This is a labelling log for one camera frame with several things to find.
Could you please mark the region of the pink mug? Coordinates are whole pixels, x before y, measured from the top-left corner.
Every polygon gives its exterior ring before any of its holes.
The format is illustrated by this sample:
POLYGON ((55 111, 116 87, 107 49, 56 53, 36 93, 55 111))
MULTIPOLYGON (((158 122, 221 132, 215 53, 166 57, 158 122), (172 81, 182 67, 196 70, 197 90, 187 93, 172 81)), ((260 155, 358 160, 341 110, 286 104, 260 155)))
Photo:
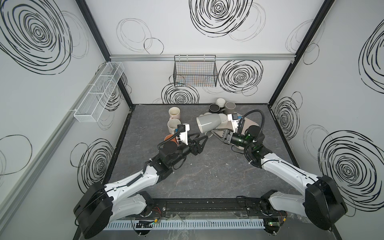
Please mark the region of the pink mug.
POLYGON ((171 107, 168 111, 170 120, 171 119, 178 119, 181 118, 181 110, 178 107, 171 107))

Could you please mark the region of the speckled cream mug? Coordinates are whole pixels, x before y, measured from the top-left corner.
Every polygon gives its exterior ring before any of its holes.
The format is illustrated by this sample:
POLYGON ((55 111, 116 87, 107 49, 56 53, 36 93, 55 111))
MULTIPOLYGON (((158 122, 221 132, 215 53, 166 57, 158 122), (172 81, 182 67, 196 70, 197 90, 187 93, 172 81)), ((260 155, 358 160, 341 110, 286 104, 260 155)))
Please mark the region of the speckled cream mug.
POLYGON ((169 119, 167 123, 169 133, 173 135, 176 132, 178 125, 180 124, 181 124, 181 121, 179 119, 169 119))

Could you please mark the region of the tall grey mug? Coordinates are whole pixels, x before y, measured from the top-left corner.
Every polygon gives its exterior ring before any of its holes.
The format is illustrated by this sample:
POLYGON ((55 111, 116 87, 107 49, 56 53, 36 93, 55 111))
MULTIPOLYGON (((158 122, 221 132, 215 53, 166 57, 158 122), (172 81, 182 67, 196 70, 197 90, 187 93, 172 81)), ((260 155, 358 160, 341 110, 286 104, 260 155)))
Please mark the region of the tall grey mug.
POLYGON ((199 130, 202 134, 209 132, 222 124, 219 114, 202 115, 196 118, 199 130))

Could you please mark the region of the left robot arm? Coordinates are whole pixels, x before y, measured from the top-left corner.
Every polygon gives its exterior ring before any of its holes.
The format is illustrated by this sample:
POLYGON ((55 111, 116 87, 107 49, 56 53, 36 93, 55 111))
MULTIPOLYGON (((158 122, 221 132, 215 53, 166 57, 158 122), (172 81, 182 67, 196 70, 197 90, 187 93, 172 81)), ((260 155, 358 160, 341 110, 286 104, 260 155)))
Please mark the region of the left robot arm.
POLYGON ((208 139, 196 133, 187 137, 185 143, 164 141, 158 145, 158 154, 145 162, 141 171, 114 183, 92 184, 74 207, 75 222, 83 237, 93 238, 110 222, 124 217, 150 215, 153 199, 144 189, 166 179, 188 155, 201 154, 208 139))

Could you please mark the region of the orange and cream mug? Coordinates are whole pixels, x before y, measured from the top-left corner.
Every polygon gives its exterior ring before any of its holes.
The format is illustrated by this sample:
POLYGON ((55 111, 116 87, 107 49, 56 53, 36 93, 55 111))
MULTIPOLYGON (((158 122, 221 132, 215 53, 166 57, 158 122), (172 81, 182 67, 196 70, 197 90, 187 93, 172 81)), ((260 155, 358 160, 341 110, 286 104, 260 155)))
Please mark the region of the orange and cream mug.
POLYGON ((178 144, 178 138, 177 138, 177 136, 175 136, 174 137, 174 135, 172 135, 172 134, 169 134, 169 135, 167 135, 165 138, 164 138, 164 141, 165 142, 174 142, 174 143, 176 143, 176 144, 178 144))

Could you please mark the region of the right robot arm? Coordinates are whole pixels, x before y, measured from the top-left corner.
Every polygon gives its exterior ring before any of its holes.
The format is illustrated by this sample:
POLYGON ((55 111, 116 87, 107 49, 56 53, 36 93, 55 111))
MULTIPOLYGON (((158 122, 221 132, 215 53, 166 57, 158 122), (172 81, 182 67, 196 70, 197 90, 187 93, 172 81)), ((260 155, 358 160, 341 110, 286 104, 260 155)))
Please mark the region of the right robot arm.
POLYGON ((335 183, 329 176, 321 177, 306 172, 283 160, 263 144, 265 115, 260 125, 244 125, 247 115, 227 115, 232 128, 215 128, 210 132, 224 144, 240 147, 242 154, 253 167, 270 172, 294 187, 299 195, 271 190, 260 200, 260 210, 265 215, 285 211, 308 218, 322 230, 330 230, 348 212, 348 207, 335 183))

